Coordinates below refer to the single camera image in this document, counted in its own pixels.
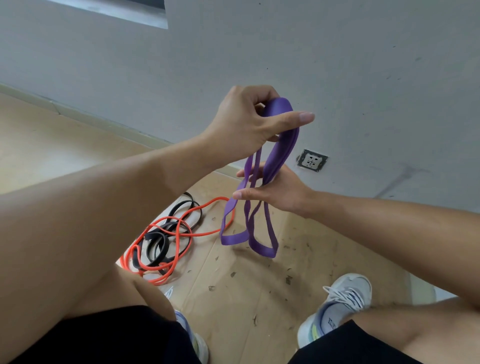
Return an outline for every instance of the orange resistance band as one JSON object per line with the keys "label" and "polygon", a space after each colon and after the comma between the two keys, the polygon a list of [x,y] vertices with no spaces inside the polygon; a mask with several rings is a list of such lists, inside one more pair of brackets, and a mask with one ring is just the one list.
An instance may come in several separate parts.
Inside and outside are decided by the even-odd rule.
{"label": "orange resistance band", "polygon": [[[142,234],[140,234],[140,236],[133,242],[133,244],[130,246],[130,248],[128,248],[126,253],[120,257],[120,263],[121,263],[121,266],[123,267],[123,269],[129,270],[130,272],[132,272],[132,270],[130,269],[130,261],[132,259],[132,255],[134,254],[135,247],[137,247],[136,251],[137,251],[137,257],[138,257],[138,263],[140,264],[140,266],[142,267],[142,269],[144,271],[139,270],[139,271],[133,272],[133,273],[139,274],[140,276],[143,276],[148,271],[153,272],[153,271],[159,271],[159,270],[162,270],[162,269],[168,269],[168,271],[163,276],[161,276],[159,278],[156,278],[156,279],[150,279],[149,280],[150,283],[153,283],[156,286],[160,286],[160,285],[164,284],[167,281],[168,277],[170,277],[170,275],[175,270],[175,267],[177,266],[177,263],[178,263],[179,259],[182,258],[187,253],[188,249],[190,248],[190,245],[192,244],[192,243],[190,243],[187,246],[187,248],[185,249],[185,251],[183,252],[183,254],[179,255],[179,253],[180,253],[180,237],[206,236],[206,235],[210,235],[210,234],[215,234],[215,233],[220,231],[220,229],[218,229],[218,230],[214,230],[214,231],[201,232],[201,233],[198,233],[198,234],[194,234],[194,233],[192,233],[192,230],[191,230],[190,226],[183,219],[185,218],[185,216],[187,216],[191,212],[193,212],[195,210],[199,210],[201,208],[204,208],[204,207],[206,207],[206,206],[208,206],[208,205],[210,205],[213,202],[218,201],[218,200],[228,201],[229,198],[228,197],[216,197],[213,200],[208,201],[206,204],[203,204],[201,206],[196,206],[196,207],[193,207],[193,208],[187,210],[180,218],[178,218],[176,216],[165,216],[163,218],[159,218],[159,219],[155,220],[154,222],[152,222],[150,225],[147,226],[147,228],[142,232]],[[166,220],[168,218],[178,220],[179,223],[177,224],[177,229],[175,230],[175,232],[167,231],[167,230],[162,229],[160,226],[157,225],[159,222],[161,222],[163,220]],[[232,211],[232,217],[230,218],[230,221],[225,225],[226,228],[233,222],[234,218],[235,218],[235,210]],[[185,224],[185,226],[187,227],[188,233],[180,233],[180,226],[181,226],[180,223]],[[149,267],[149,266],[146,266],[145,264],[142,263],[142,261],[140,260],[140,248],[138,247],[138,243],[142,241],[145,234],[147,234],[152,228],[159,228],[165,234],[175,235],[175,256],[174,256],[173,260],[169,263],[161,263],[157,267]]]}

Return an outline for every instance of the purple resistance band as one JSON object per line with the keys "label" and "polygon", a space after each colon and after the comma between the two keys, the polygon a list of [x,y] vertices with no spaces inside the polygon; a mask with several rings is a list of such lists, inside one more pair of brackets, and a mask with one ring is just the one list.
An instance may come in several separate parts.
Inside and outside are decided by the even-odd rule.
{"label": "purple resistance band", "polygon": [[[283,114],[284,112],[293,111],[292,106],[290,105],[289,101],[286,98],[279,97],[269,101],[265,105],[265,109],[263,111],[262,116],[274,116],[278,114]],[[280,133],[279,140],[273,147],[272,152],[267,158],[264,166],[264,178],[262,185],[266,185],[267,183],[271,182],[275,175],[278,173],[280,168],[283,166],[285,161],[287,160],[288,156],[290,155],[295,143],[297,141],[299,135],[299,129],[292,129],[287,130],[286,132]],[[258,178],[258,167],[260,165],[260,156],[262,154],[262,149],[260,148],[255,154],[255,165],[253,167],[253,175],[252,175],[252,182],[250,183],[250,187],[255,187],[255,183],[257,182]],[[253,155],[249,156],[246,163],[245,163],[245,177],[243,178],[242,182],[240,182],[237,190],[245,188],[247,186],[248,178],[250,176],[250,172],[252,170],[252,162],[253,162]],[[254,235],[253,231],[255,228],[254,224],[254,216],[260,208],[262,204],[261,201],[258,202],[255,209],[253,209],[252,214],[250,214],[250,201],[245,201],[245,224],[247,229],[243,232],[234,235],[223,235],[223,231],[225,229],[225,221],[227,215],[232,212],[237,204],[237,200],[233,198],[229,199],[227,205],[225,206],[225,211],[222,219],[222,227],[220,229],[220,240],[222,245],[235,245],[239,243],[246,242],[250,247],[260,255],[267,256],[269,258],[274,258],[276,255],[276,251],[278,250],[278,241],[275,236],[275,232],[273,231],[272,222],[270,220],[270,213],[268,212],[268,204],[264,203],[265,208],[265,219],[267,222],[267,229],[268,235],[270,236],[270,241],[272,242],[272,247],[265,246],[259,243]]]}

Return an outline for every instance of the person's left hand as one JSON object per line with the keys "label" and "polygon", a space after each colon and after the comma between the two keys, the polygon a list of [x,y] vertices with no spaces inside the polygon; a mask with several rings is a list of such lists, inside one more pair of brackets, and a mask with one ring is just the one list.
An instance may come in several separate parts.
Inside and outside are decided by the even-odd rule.
{"label": "person's left hand", "polygon": [[209,148],[220,157],[222,166],[248,157],[266,141],[277,141],[277,134],[308,124],[315,119],[311,112],[290,111],[261,117],[260,103],[280,97],[272,86],[234,86],[220,104],[208,128],[201,134]]}

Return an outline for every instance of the sneaker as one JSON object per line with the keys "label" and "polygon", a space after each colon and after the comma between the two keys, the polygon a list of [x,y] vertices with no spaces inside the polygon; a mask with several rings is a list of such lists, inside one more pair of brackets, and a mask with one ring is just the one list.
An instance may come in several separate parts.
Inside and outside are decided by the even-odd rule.
{"label": "sneaker", "polygon": [[200,335],[192,331],[187,319],[180,311],[175,310],[175,316],[177,317],[177,322],[182,325],[182,327],[188,333],[188,336],[190,337],[190,341],[192,342],[193,349],[195,350],[198,359],[202,364],[207,364],[208,346],[205,343],[205,340]]}
{"label": "sneaker", "polygon": [[343,318],[369,307],[372,302],[372,285],[360,274],[345,274],[331,287],[324,286],[324,290],[328,293],[325,302],[300,325],[297,333],[300,348],[336,329]]}

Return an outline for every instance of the shorts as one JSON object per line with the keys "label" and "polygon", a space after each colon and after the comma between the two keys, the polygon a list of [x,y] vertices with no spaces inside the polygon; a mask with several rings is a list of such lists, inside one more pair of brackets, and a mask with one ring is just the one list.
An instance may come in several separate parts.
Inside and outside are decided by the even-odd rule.
{"label": "shorts", "polygon": [[[60,321],[11,363],[35,362],[200,364],[183,327],[162,318],[148,306],[117,308]],[[310,363],[420,362],[348,321],[298,350],[289,362]]]}

